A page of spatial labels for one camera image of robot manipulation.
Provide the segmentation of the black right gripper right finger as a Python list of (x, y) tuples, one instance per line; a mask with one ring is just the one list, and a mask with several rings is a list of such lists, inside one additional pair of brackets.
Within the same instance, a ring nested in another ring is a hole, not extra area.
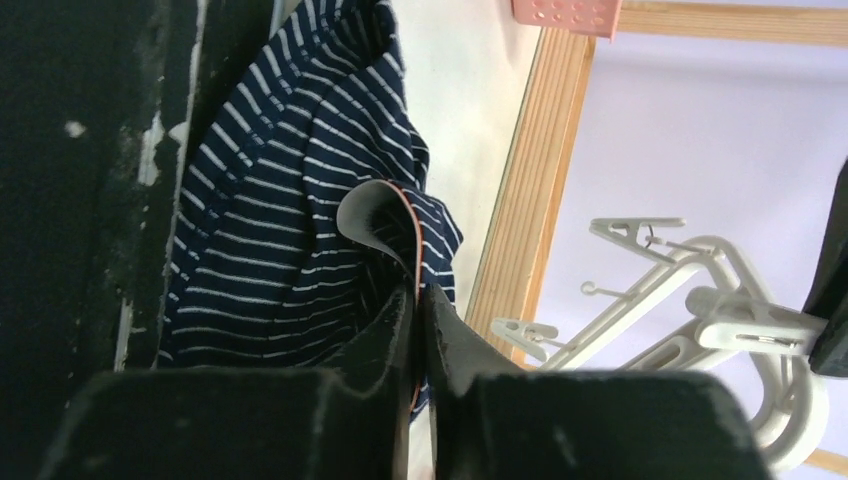
[(439, 479), (767, 479), (731, 393), (692, 371), (529, 371), (421, 297)]

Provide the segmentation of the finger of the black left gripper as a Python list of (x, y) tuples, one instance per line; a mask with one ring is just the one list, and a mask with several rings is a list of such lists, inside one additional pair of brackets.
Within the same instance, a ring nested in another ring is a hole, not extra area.
[(826, 321), (809, 355), (811, 370), (847, 378), (847, 163), (834, 195), (810, 293), (803, 312)]

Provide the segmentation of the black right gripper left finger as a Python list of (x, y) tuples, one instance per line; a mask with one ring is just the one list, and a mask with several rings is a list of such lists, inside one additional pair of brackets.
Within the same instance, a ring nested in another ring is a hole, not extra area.
[(72, 401), (41, 479), (403, 479), (413, 293), (317, 366), (127, 371)]

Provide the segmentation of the white plastic clip hanger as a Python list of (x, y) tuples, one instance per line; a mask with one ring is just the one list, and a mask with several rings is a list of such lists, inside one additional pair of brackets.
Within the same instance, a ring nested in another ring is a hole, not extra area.
[(632, 371), (706, 371), (732, 357), (750, 356), (763, 386), (763, 400), (750, 422), (762, 455), (775, 473), (804, 463), (818, 448), (829, 416), (823, 379), (808, 356), (824, 330), (822, 320), (773, 303), (747, 257), (731, 242), (700, 236), (652, 251), (659, 238), (607, 240), (653, 261), (628, 290), (611, 292), (613, 303), (567, 343), (550, 325), (496, 318), (490, 329), (509, 345), (540, 361), (543, 370), (575, 370), (610, 345), (698, 272), (711, 282), (689, 291), (692, 318), (623, 364)]

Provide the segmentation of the navy striped boxer underwear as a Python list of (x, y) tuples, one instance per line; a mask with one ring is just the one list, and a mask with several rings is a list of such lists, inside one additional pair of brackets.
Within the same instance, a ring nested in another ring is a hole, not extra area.
[(400, 285), (454, 298), (404, 77), (387, 1), (304, 1), (269, 38), (183, 176), (159, 368), (313, 366)]

